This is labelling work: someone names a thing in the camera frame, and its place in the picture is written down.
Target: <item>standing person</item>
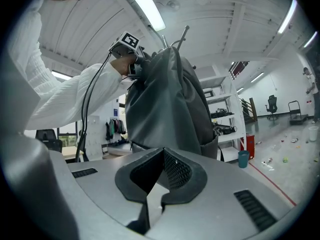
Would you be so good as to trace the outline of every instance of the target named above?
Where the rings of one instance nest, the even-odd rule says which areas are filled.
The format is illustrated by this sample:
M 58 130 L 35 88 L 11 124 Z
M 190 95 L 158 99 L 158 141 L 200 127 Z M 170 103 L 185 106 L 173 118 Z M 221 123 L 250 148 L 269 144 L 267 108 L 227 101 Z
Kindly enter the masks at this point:
M 303 72 L 308 78 L 310 84 L 310 87 L 306 90 L 306 94 L 312 93 L 314 99 L 314 119 L 312 123 L 315 124 L 320 119 L 320 93 L 316 85 L 316 78 L 314 74 L 310 73 L 307 67 L 303 68 Z
M 40 97 L 29 119 L 27 130 L 58 128 L 80 120 L 85 92 L 102 65 L 94 64 L 65 82 L 59 82 L 51 74 L 41 58 L 38 42 L 42 27 L 38 11 L 43 1 L 32 1 L 15 26 L 7 44 L 9 56 L 16 68 Z M 129 65 L 135 60 L 135 55 L 129 55 L 106 64 L 93 90 L 88 114 L 127 92 L 129 85 L 128 82 L 122 82 L 122 76 L 128 75 Z

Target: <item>ceiling light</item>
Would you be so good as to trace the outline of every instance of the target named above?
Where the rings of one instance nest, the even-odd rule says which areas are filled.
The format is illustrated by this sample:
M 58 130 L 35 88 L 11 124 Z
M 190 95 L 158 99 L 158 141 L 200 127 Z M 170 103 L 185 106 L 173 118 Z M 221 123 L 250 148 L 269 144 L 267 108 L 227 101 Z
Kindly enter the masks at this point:
M 279 30 L 278 30 L 278 33 L 279 33 L 279 34 L 282 34 L 282 33 L 285 31 L 285 29 L 286 29 L 286 27 L 288 26 L 288 24 L 289 24 L 292 16 L 294 15 L 294 12 L 295 12 L 295 10 L 296 10 L 297 4 L 298 4 L 298 3 L 297 3 L 297 0 L 292 0 L 290 9 L 289 9 L 287 15 L 285 16 L 285 19 L 284 19 L 281 27 L 280 27 Z
M 61 79 L 64 79 L 64 80 L 69 80 L 69 79 L 72 78 L 71 76 L 68 76 L 68 75 L 66 75 L 66 74 L 61 74 L 61 73 L 58 73 L 58 72 L 55 72 L 55 71 L 52 71 L 51 73 L 52 73 L 52 75 L 54 75 L 56 78 L 61 78 Z
M 153 0 L 135 0 L 135 1 L 140 6 L 145 16 L 150 21 L 150 24 L 156 31 L 160 31 L 166 28 L 166 25 Z
M 316 35 L 318 34 L 318 31 L 314 32 L 313 36 L 310 38 L 310 40 L 304 45 L 303 48 L 306 48 L 311 42 L 313 39 L 315 39 Z
M 260 75 L 258 75 L 255 79 L 253 79 L 252 81 L 251 81 L 251 83 L 253 83 L 254 81 L 256 81 L 259 77 L 261 77 L 263 74 L 264 74 L 265 72 L 262 72 Z

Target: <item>blue bucket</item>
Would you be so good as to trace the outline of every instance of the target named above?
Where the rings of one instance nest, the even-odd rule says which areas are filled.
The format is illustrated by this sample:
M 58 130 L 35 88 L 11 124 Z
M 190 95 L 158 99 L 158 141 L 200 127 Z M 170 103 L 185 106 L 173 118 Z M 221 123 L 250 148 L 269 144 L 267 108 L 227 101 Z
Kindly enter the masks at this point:
M 238 152 L 238 162 L 240 168 L 246 168 L 249 161 L 249 151 L 243 150 Z

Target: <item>white trash bin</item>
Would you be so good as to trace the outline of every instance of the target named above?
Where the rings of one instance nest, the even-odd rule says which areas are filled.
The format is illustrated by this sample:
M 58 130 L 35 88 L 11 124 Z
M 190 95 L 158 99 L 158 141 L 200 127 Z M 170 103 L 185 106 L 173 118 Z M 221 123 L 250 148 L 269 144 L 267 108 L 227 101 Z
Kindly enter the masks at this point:
M 319 127 L 317 126 L 309 127 L 309 139 L 311 142 L 315 142 L 317 140 L 318 129 Z

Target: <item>white sweater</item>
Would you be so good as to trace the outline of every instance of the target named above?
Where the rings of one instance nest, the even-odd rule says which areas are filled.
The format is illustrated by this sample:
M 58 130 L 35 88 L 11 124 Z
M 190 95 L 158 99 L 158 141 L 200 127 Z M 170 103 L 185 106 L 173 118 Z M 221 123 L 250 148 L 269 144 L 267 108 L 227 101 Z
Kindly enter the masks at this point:
M 40 96 L 27 130 L 51 129 L 81 119 L 85 92 L 101 64 L 94 64 L 68 81 L 59 82 L 41 59 L 38 39 L 42 27 L 38 12 L 44 0 L 34 0 L 15 27 L 8 51 L 17 68 Z M 101 105 L 127 92 L 132 82 L 121 82 L 122 76 L 111 66 L 104 67 L 89 103 L 89 114 Z

